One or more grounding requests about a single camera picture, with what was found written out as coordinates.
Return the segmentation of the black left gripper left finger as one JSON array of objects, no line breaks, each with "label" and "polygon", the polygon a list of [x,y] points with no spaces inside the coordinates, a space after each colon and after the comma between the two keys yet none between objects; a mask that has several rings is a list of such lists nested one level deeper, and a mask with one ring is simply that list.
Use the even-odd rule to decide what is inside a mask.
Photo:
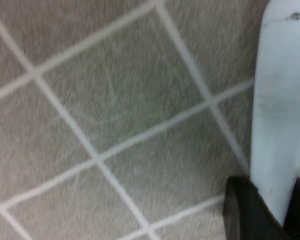
[{"label": "black left gripper left finger", "polygon": [[245,176],[227,179],[222,215],[227,240],[290,239]]}]

